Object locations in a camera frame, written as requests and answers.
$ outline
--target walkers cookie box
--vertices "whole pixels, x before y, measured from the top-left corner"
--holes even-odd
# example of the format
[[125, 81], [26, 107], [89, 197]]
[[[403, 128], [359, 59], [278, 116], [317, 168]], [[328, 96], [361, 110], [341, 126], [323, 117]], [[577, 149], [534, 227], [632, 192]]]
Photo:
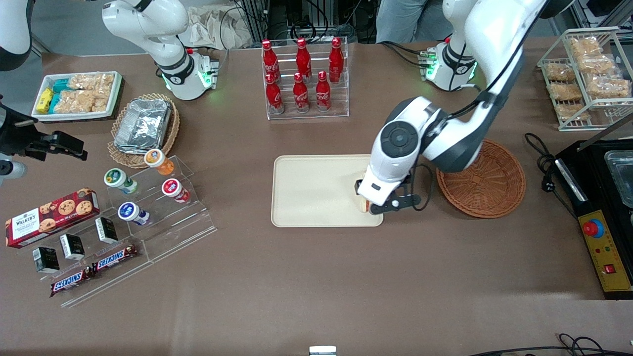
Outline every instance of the walkers cookie box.
[[4, 223], [6, 245], [23, 248], [78, 222], [99, 215], [97, 195], [88, 188], [46, 203]]

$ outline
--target wicker basket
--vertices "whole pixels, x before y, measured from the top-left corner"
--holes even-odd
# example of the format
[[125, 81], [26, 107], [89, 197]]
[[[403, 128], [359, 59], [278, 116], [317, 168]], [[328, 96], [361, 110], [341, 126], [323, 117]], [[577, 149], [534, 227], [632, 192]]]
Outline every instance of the wicker basket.
[[[155, 100], [161, 99], [169, 102], [172, 105], [172, 114], [169, 117], [169, 126], [167, 127], [167, 131], [165, 132], [165, 142], [163, 143], [162, 151], [165, 156], [169, 156], [168, 153], [173, 146], [173, 142], [176, 141], [176, 136], [178, 135], [178, 127], [180, 126], [180, 115], [178, 114], [178, 109], [176, 109], [176, 105], [173, 101], [162, 94], [145, 94], [139, 96], [137, 99], [146, 99], [146, 100]], [[130, 103], [125, 105], [123, 110], [116, 117], [115, 123], [112, 125], [112, 138], [116, 137], [116, 133], [119, 130], [119, 126], [121, 126], [121, 120], [125, 116], [127, 112], [127, 108], [130, 106]], [[143, 155], [130, 155], [128, 153], [122, 153], [115, 147], [114, 141], [108, 143], [108, 151], [110, 152], [110, 157], [117, 163], [121, 163], [124, 166], [128, 166], [130, 168], [143, 169], [147, 168], [145, 161], [143, 160]]]
[[525, 195], [525, 174], [518, 160], [488, 139], [470, 167], [459, 173], [437, 170], [437, 181], [451, 204], [474, 217], [507, 215]]

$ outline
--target coca-cola bottle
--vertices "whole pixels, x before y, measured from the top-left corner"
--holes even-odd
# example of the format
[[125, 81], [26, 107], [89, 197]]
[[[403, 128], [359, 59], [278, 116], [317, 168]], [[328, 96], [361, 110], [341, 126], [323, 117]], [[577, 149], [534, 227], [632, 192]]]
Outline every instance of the coca-cola bottle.
[[281, 81], [281, 73], [279, 72], [279, 62], [277, 61], [277, 55], [273, 51], [273, 47], [270, 41], [265, 39], [261, 42], [261, 46], [264, 49], [264, 55], [262, 60], [264, 61], [264, 69], [266, 74], [272, 74], [276, 83]]
[[281, 100], [281, 90], [275, 83], [275, 77], [272, 74], [266, 74], [266, 99], [270, 105], [271, 114], [281, 114], [284, 112], [284, 102]]
[[297, 111], [307, 113], [310, 110], [308, 87], [306, 87], [306, 84], [303, 82], [301, 73], [294, 74], [294, 87], [292, 88], [292, 92], [294, 93], [294, 103], [297, 104]]
[[332, 50], [330, 51], [330, 81], [338, 83], [343, 74], [343, 52], [341, 51], [341, 39], [335, 37], [332, 40]]
[[330, 84], [327, 82], [327, 73], [322, 70], [318, 73], [318, 83], [316, 83], [316, 108], [324, 113], [330, 110]]
[[306, 49], [306, 39], [300, 37], [297, 40], [297, 69], [303, 76], [303, 80], [307, 83], [312, 79], [312, 60], [310, 53]]

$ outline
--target person's leg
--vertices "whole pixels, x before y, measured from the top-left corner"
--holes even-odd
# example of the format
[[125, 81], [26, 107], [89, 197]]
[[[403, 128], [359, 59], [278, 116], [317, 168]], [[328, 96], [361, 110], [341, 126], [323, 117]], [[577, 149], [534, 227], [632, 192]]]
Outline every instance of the person's leg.
[[442, 0], [429, 0], [420, 15], [414, 41], [441, 41], [453, 31], [442, 12]]
[[427, 0], [382, 0], [376, 17], [376, 43], [408, 43], [414, 33]]

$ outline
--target cookie picture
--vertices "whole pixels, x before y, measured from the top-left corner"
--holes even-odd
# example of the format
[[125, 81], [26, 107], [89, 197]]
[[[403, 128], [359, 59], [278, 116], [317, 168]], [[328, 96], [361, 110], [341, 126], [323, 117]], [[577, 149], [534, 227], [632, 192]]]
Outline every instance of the cookie picture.
[[77, 215], [85, 215], [92, 211], [92, 203], [84, 200], [77, 204]]
[[51, 212], [51, 204], [44, 204], [40, 207], [40, 213], [41, 214], [48, 214]]
[[87, 195], [88, 195], [88, 194], [90, 194], [90, 193], [92, 193], [92, 191], [91, 191], [90, 189], [88, 189], [88, 188], [82, 188], [82, 189], [79, 189], [79, 190], [77, 191], [77, 196], [78, 196], [79, 198], [83, 198], [84, 196], [87, 196]]
[[39, 232], [49, 232], [55, 228], [55, 220], [53, 219], [44, 219], [40, 222], [40, 227], [38, 229]]
[[72, 200], [64, 200], [61, 202], [58, 210], [62, 215], [68, 215], [75, 211], [75, 202]]

